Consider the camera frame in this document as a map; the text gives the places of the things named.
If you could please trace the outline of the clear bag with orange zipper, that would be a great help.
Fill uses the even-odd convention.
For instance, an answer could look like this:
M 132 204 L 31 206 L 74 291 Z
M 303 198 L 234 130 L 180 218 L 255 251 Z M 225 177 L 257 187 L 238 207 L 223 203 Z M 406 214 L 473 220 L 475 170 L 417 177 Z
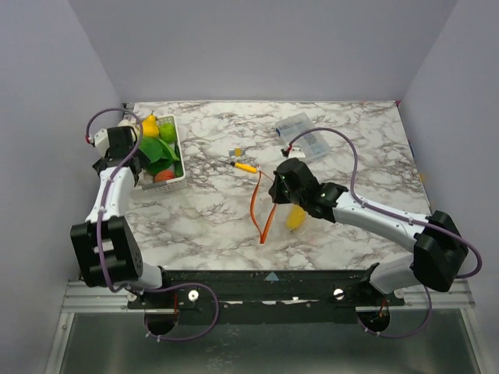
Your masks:
M 306 220 L 300 229 L 294 231 L 287 229 L 286 219 L 294 204 L 273 203 L 268 194 L 273 178 L 261 170 L 258 171 L 256 184 L 249 200 L 249 229 L 251 230 L 249 243 L 257 246 L 283 243 L 292 246 L 295 242 L 314 244 L 320 237 L 320 232 L 326 228 L 326 224 L 306 213 Z

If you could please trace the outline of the green toy leaf vegetable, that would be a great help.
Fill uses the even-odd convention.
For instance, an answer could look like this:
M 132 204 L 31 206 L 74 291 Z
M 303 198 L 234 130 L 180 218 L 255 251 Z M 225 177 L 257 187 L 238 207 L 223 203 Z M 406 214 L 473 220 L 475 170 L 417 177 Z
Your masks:
M 174 178 L 180 178 L 184 175 L 182 166 L 182 155 L 179 141 L 174 143 L 166 143 L 161 139 L 157 139 L 156 143 L 161 146 L 162 156 L 155 162 L 152 162 L 146 167 L 146 171 L 155 177 L 158 173 L 170 170 L 174 174 Z

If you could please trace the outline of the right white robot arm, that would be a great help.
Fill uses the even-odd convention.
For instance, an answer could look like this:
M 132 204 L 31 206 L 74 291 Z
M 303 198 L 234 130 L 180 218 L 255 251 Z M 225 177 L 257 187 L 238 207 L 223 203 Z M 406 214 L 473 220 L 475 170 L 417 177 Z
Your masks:
M 367 305 L 376 305 L 387 294 L 418 284 L 448 291 L 469 252 L 448 214 L 437 211 L 424 216 L 371 205 L 355 199 L 342 185 L 318 182 L 297 158 L 277 166 L 269 194 L 273 203 L 293 203 L 311 217 L 361 228 L 408 251 L 401 259 L 375 263 L 364 273 L 358 289 Z

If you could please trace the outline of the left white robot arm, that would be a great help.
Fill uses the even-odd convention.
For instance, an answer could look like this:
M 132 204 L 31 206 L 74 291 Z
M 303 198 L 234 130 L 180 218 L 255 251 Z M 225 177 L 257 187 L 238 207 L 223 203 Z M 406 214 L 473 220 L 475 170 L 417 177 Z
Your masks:
M 95 135 L 94 146 L 102 157 L 93 169 L 100 185 L 93 208 L 82 224 L 71 227 L 70 238 L 88 287 L 113 292 L 125 287 L 143 289 L 153 306 L 163 308 L 172 301 L 172 287 L 163 282 L 159 266 L 143 261 L 126 221 L 129 196 L 145 159 L 136 141 L 130 126 L 103 129 Z

